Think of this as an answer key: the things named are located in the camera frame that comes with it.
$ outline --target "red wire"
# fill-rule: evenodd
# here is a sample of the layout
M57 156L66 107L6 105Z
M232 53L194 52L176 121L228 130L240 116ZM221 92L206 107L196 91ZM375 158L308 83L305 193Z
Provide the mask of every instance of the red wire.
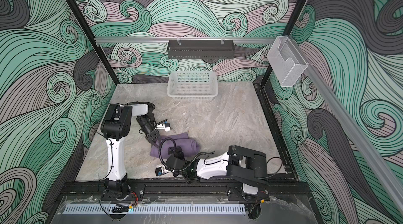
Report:
M135 206L137 206L137 203L138 203L138 201L139 201L139 199L138 199L138 197L137 197L137 194L134 192L134 191L131 191L131 193L132 194L134 194L134 197L135 197L135 199L136 199L136 202L135 202Z

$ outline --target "marble floor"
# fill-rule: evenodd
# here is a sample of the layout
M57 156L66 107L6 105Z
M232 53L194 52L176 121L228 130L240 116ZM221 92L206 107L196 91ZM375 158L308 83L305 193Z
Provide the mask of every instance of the marble floor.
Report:
M266 153L267 158L279 156L269 126L263 114L252 82L220 82L219 94L212 102L175 102L167 93L166 83L120 84L111 102L152 102L156 121L168 119L173 131L161 135L188 132L201 151L213 151L219 156L228 146L238 145ZM140 126L132 118L130 133L125 140L125 167L129 178L154 178L158 158L149 155L151 145ZM95 135L76 181L94 181L108 171L106 141ZM275 158L267 165L268 173L275 172L281 161Z

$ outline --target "purple towel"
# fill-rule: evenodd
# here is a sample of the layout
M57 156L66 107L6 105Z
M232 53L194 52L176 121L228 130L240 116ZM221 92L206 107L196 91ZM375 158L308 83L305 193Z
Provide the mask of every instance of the purple towel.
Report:
M182 151L185 157L194 156L200 151L200 146L197 144L196 140L189 139L187 133L181 133L172 136L161 136L161 140L167 137L174 139L176 146L182 147ZM164 142L161 150L161 156L163 159L167 159L170 156L168 154L168 148L173 146L174 143L172 141L167 140ZM151 146L150 156L158 158L158 148L156 146Z

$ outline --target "swirl pattern wall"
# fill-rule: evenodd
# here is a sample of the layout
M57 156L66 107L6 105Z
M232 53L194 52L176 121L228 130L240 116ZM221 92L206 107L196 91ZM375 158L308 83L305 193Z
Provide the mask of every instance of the swirl pattern wall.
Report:
M297 0L76 0L95 36L276 37ZM233 60L171 60L167 44L103 44L121 83L168 82L175 70L260 82L271 45L236 45Z
M0 0L1 223L46 221L114 89L65 0Z
M402 0L308 0L292 36L391 169L403 179ZM309 76L269 99L325 223L403 217Z

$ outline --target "metal vent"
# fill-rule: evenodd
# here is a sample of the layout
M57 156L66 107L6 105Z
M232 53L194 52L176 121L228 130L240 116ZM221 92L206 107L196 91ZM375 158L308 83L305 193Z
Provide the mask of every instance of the metal vent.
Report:
M232 59L233 40L169 40L170 59Z
M115 204L102 204L109 213ZM99 204L67 204L63 214L104 214ZM137 206L126 214L242 214L245 206L242 204L158 204Z

